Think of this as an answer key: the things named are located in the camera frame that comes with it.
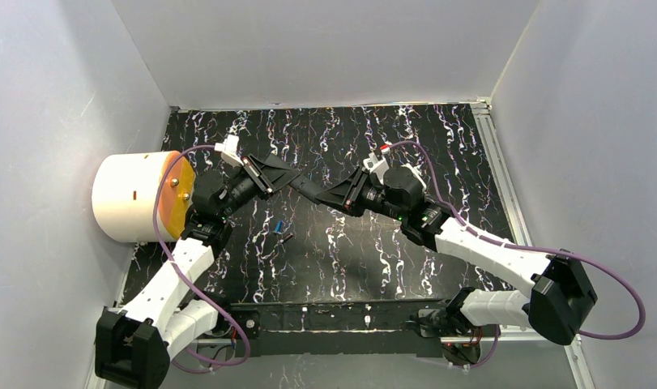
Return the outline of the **black remote control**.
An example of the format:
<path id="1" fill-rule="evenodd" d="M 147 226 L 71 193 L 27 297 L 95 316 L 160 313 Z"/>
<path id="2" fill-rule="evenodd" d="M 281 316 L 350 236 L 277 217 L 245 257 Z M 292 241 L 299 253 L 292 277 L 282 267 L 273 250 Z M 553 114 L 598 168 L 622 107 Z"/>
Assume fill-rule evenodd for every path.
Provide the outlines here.
<path id="1" fill-rule="evenodd" d="M 316 182 L 311 181 L 304 175 L 300 175 L 294 178 L 289 186 L 301 196 L 308 199 L 314 204 L 320 204 L 321 202 L 318 199 L 318 196 L 324 191 L 324 188 L 321 187 Z"/>

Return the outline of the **blue battery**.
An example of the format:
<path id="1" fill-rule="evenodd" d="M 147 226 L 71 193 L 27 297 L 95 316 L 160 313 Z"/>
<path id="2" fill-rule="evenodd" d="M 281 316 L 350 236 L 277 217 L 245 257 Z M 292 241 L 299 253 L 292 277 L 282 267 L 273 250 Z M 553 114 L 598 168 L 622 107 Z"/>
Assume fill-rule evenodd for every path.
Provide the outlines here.
<path id="1" fill-rule="evenodd" d="M 284 228 L 284 222 L 282 220 L 279 220 L 274 228 L 274 234 L 281 234 L 283 232 L 283 228 Z"/>

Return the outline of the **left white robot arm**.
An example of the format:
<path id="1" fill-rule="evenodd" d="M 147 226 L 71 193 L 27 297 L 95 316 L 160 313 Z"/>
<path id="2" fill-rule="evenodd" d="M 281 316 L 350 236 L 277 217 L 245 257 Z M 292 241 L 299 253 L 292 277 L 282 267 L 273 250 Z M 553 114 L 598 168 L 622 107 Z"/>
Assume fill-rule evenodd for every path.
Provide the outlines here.
<path id="1" fill-rule="evenodd" d="M 274 155 L 223 154 L 229 177 L 196 175 L 178 152 L 108 156 L 96 173 L 97 224 L 118 242 L 173 242 L 171 258 L 123 307 L 105 309 L 96 325 L 95 373 L 129 388 L 157 388 L 172 359 L 216 327 L 219 311 L 206 297 L 186 301 L 231 232 L 231 215 L 254 198 L 299 186 L 301 173 Z"/>

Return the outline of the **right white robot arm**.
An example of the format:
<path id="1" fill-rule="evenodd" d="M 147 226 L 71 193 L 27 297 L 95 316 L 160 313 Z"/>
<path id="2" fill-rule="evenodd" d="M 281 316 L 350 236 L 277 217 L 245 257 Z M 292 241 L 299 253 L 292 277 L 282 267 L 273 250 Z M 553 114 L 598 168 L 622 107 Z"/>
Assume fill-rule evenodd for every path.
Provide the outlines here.
<path id="1" fill-rule="evenodd" d="M 492 234 L 471 232 L 452 208 L 428 199 L 409 168 L 385 171 L 378 179 L 358 169 L 316 200 L 349 216 L 364 211 L 398 220 L 405 237 L 418 246 L 462 259 L 512 286 L 510 291 L 461 289 L 440 310 L 413 318 L 422 337 L 487 325 L 531 328 L 546 340 L 571 344 L 597 301 L 582 264 L 566 254 L 515 250 Z"/>

